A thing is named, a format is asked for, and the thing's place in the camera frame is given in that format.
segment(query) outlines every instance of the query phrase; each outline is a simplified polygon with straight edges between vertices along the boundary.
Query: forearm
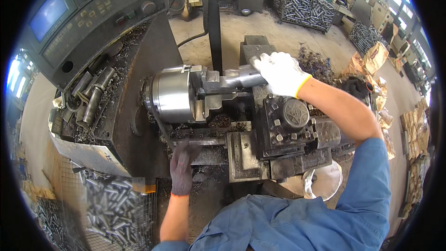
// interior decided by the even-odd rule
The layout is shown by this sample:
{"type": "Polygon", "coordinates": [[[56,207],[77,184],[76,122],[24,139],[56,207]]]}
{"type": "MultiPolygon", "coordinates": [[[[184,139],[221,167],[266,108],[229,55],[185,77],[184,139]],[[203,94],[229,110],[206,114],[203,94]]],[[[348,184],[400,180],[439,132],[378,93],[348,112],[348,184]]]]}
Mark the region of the forearm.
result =
{"type": "Polygon", "coordinates": [[[189,234],[189,196],[170,196],[160,229],[160,241],[186,241],[189,234]]]}
{"type": "Polygon", "coordinates": [[[368,138],[383,138],[372,111],[345,91],[311,78],[301,87],[298,97],[331,118],[357,146],[368,138]]]}

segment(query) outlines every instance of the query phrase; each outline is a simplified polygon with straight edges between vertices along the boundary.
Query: hand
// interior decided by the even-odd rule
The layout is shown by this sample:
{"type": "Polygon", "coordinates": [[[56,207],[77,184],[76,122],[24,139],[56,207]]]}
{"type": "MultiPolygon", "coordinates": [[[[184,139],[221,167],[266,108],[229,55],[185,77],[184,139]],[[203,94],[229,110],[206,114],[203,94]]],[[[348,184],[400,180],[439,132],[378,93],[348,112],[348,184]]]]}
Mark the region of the hand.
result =
{"type": "Polygon", "coordinates": [[[172,194],[175,196],[187,196],[192,188],[191,163],[197,158],[201,147],[189,145],[185,140],[174,150],[170,161],[170,176],[172,177],[172,194]]]}
{"type": "Polygon", "coordinates": [[[250,63],[277,95],[297,98],[302,85],[312,77],[299,67],[299,62],[289,53],[272,53],[271,56],[262,53],[260,59],[252,57],[250,63]]]}

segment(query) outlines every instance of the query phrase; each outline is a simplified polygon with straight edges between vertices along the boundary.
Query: black glove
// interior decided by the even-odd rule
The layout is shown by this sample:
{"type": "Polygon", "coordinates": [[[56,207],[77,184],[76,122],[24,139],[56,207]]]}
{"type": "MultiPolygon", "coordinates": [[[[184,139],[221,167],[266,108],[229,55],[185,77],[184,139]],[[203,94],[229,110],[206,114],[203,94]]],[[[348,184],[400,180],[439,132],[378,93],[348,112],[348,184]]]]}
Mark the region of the black glove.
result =
{"type": "Polygon", "coordinates": [[[174,150],[170,161],[170,176],[172,177],[172,194],[176,196],[187,196],[192,188],[191,163],[197,158],[201,151],[198,145],[189,145],[186,140],[174,150]]]}

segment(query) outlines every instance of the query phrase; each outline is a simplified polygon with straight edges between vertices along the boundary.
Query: blue screen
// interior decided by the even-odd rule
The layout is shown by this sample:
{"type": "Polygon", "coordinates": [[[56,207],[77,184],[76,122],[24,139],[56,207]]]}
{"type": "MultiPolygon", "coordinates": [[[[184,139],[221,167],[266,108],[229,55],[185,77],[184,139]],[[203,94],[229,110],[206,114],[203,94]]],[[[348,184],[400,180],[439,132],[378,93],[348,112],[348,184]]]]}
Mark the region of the blue screen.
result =
{"type": "Polygon", "coordinates": [[[31,29],[39,42],[67,10],[64,0],[46,0],[42,4],[30,22],[31,29]]]}

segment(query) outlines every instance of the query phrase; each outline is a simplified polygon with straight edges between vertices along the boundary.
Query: green button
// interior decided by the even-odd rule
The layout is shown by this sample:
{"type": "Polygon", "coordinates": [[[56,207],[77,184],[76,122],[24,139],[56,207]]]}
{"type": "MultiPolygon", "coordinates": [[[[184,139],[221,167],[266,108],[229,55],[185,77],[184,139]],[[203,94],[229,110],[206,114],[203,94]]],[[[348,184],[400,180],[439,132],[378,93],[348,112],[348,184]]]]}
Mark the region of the green button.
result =
{"type": "Polygon", "coordinates": [[[127,17],[129,18],[129,20],[130,20],[131,18],[133,18],[134,16],[136,16],[135,11],[132,11],[132,12],[130,12],[130,13],[127,14],[127,17]]]}

